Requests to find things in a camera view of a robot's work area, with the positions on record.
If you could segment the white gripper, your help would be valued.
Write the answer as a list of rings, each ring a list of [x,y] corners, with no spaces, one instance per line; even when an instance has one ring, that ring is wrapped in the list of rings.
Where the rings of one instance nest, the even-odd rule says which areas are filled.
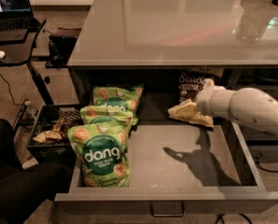
[[[214,81],[210,78],[206,78],[203,81],[203,87],[204,89],[196,97],[197,104],[190,99],[182,102],[175,111],[177,117],[190,119],[198,113],[198,108],[203,115],[216,117],[225,109],[225,97],[223,94],[226,89],[221,86],[215,86]]]

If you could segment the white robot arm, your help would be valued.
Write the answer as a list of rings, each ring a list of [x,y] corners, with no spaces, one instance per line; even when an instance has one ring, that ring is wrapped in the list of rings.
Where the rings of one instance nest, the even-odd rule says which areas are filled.
[[[188,99],[172,108],[169,114],[186,121],[202,121],[201,116],[220,117],[278,135],[278,101],[255,88],[227,90],[216,86],[210,78],[205,79],[195,102]]]

